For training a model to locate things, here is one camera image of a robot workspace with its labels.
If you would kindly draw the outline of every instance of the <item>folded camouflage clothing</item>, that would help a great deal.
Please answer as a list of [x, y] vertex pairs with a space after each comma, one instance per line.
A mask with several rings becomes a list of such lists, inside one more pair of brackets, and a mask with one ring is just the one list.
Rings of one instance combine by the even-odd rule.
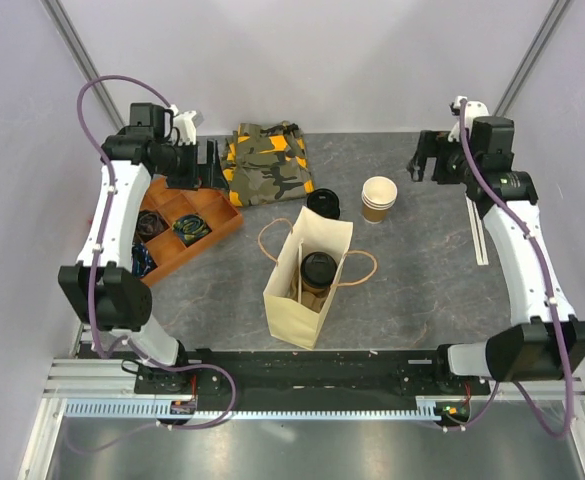
[[267, 129], [242, 123], [226, 140], [221, 166], [230, 202], [237, 207], [303, 198], [314, 191], [303, 132], [294, 123]]

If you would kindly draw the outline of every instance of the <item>cream paper bag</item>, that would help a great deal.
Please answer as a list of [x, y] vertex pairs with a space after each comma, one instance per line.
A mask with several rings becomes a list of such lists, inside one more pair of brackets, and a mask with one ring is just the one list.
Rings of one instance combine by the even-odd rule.
[[[290, 226], [281, 253], [278, 258], [270, 255], [261, 243], [263, 232], [277, 222], [286, 222]], [[374, 256], [368, 252], [351, 251], [352, 222], [330, 220], [303, 207], [296, 223], [285, 218], [278, 218], [265, 226], [259, 234], [258, 243], [263, 253], [276, 263], [268, 284], [263, 291], [265, 314], [270, 328], [270, 334], [280, 340], [292, 343], [302, 348], [313, 349], [319, 337], [319, 332], [330, 309], [337, 287], [359, 285], [367, 281], [377, 269]], [[320, 312], [315, 312], [300, 303], [301, 280], [298, 270], [301, 259], [313, 252], [325, 252], [338, 264], [336, 275], [329, 293]], [[347, 284], [340, 284], [343, 263], [350, 254], [367, 255], [374, 262], [372, 272], [365, 278]], [[298, 282], [294, 288], [295, 298], [289, 298], [291, 283]]]

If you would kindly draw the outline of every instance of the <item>wooden box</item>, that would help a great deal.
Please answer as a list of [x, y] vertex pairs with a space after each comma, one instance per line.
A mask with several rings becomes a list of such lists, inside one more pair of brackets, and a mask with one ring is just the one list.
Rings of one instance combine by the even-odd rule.
[[[198, 191], [168, 189], [165, 177], [152, 182], [143, 198], [141, 210], [157, 212], [168, 229], [145, 242], [157, 268], [141, 279], [152, 286], [195, 255], [217, 243], [243, 225], [243, 216], [218, 190]], [[211, 232], [186, 247], [172, 231], [172, 224], [183, 215], [195, 213], [205, 220]]]

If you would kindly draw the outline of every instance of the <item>bag handle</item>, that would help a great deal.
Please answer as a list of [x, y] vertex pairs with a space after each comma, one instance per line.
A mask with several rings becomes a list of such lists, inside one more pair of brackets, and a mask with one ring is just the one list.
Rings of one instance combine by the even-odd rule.
[[268, 257], [270, 260], [272, 260], [277, 265], [279, 264], [279, 261], [276, 258], [274, 258], [272, 255], [270, 255], [270, 253], [268, 253], [268, 251], [265, 249], [265, 247], [263, 246], [263, 243], [261, 243], [261, 236], [263, 235], [263, 232], [265, 232], [268, 228], [270, 228], [272, 225], [274, 225], [275, 223], [278, 223], [278, 222], [287, 223], [288, 226], [290, 227], [290, 233], [294, 232], [294, 226], [292, 225], [291, 221], [289, 221], [287, 218], [277, 218], [275, 220], [272, 220], [265, 227], [263, 227], [263, 229], [259, 233], [259, 236], [256, 239], [257, 243], [259, 244], [259, 248], [265, 254], [265, 256]]
[[350, 250], [349, 252], [345, 252], [345, 255], [343, 257], [344, 261], [345, 258], [350, 255], [365, 255], [366, 257], [370, 258], [374, 264], [372, 267], [372, 271], [368, 273], [365, 277], [363, 277], [361, 280], [357, 280], [356, 282], [337, 283], [336, 285], [334, 285], [335, 287], [354, 287], [356, 285], [361, 285], [362, 283], [365, 283], [370, 278], [372, 278], [372, 275], [374, 275], [377, 269], [379, 268], [379, 263], [376, 261], [374, 255], [372, 255], [370, 252], [366, 252], [365, 250]]

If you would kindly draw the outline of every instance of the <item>white paper cup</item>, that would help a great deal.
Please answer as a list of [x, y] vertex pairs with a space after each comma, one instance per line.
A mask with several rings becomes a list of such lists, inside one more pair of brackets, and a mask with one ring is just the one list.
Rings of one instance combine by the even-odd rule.
[[372, 177], [363, 184], [363, 218], [370, 223], [381, 223], [394, 205], [396, 184], [386, 177]]

